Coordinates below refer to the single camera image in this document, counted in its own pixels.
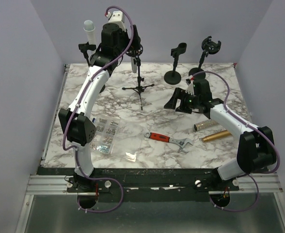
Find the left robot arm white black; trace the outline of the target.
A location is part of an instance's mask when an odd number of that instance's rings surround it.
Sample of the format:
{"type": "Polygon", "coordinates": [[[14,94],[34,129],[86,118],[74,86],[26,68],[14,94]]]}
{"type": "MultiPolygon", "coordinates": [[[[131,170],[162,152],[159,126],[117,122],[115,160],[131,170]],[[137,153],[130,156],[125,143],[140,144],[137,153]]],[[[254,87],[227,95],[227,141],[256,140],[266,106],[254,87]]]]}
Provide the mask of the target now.
{"type": "Polygon", "coordinates": [[[91,112],[97,96],[102,91],[119,59],[124,54],[135,55],[140,49],[137,26],[131,25],[131,34],[122,30],[116,23],[107,23],[101,32],[101,43],[79,44],[80,51],[88,59],[88,75],[75,100],[66,109],[60,109],[59,121],[63,131],[63,141],[70,142],[75,153],[75,173],[81,176],[78,186],[85,192],[94,188],[95,180],[90,177],[94,170],[90,143],[96,127],[91,121],[91,112]]]}

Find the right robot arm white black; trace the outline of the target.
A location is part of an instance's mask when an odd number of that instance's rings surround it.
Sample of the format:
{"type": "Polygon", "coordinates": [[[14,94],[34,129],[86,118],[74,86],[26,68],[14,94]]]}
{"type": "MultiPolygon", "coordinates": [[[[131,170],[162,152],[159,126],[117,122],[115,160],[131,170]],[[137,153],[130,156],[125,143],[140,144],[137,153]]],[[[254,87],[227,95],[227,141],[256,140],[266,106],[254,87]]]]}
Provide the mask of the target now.
{"type": "Polygon", "coordinates": [[[209,82],[205,79],[193,80],[186,90],[176,88],[164,108],[187,114],[197,109],[239,139],[236,158],[216,168],[210,178],[210,184],[216,190],[226,187],[231,178],[259,171],[277,161],[271,129],[247,123],[233,115],[221,99],[212,97],[209,82]]]}

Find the gold microphone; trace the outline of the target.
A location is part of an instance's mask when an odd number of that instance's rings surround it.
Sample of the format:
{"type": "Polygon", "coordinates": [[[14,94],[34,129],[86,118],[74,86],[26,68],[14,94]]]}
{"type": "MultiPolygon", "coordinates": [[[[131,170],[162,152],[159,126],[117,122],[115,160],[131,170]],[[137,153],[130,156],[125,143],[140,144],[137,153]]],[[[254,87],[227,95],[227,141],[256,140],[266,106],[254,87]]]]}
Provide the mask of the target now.
{"type": "Polygon", "coordinates": [[[205,143],[205,142],[214,141],[214,140],[221,139],[221,138],[228,137],[228,136],[231,136],[231,133],[228,130],[225,130],[225,131],[221,131],[221,132],[217,132],[217,133],[205,136],[202,138],[202,141],[205,143]]]}

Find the black shock mount round stand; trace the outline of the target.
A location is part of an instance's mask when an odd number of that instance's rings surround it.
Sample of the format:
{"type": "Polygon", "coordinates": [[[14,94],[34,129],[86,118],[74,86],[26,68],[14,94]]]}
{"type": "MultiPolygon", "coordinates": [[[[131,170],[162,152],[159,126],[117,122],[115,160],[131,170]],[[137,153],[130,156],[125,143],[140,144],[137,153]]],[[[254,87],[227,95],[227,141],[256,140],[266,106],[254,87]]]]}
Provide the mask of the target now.
{"type": "Polygon", "coordinates": [[[209,55],[218,53],[221,49],[221,45],[221,41],[218,41],[217,43],[212,41],[212,36],[205,38],[201,44],[203,52],[199,60],[199,65],[198,67],[194,67],[189,71],[189,76],[192,76],[198,72],[202,72],[197,76],[197,79],[204,79],[206,77],[206,74],[203,73],[202,65],[205,61],[205,58],[207,58],[209,55]]]}

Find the glitter rhinestone microphone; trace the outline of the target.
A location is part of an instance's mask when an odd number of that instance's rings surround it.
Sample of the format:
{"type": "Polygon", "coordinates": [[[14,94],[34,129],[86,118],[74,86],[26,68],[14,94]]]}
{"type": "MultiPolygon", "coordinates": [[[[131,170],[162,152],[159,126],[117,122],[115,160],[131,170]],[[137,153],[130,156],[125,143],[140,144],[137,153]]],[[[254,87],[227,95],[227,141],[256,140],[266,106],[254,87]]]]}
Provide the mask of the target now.
{"type": "Polygon", "coordinates": [[[201,131],[201,130],[204,130],[204,129],[207,129],[207,128],[210,128],[210,127],[213,127],[213,126],[216,126],[218,125],[218,123],[212,119],[208,119],[208,120],[205,120],[205,121],[201,121],[201,122],[198,122],[198,123],[195,123],[193,125],[193,128],[194,130],[197,132],[197,131],[201,131]]]}

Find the silver condenser microphone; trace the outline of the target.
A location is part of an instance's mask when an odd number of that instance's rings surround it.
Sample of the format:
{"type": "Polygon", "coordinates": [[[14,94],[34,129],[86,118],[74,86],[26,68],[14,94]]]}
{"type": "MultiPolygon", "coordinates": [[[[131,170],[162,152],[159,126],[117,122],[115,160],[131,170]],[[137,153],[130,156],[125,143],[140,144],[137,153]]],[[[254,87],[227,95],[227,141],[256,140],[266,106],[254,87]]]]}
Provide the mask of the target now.
{"type": "Polygon", "coordinates": [[[137,73],[138,67],[136,57],[131,57],[131,68],[133,73],[137,73]]]}

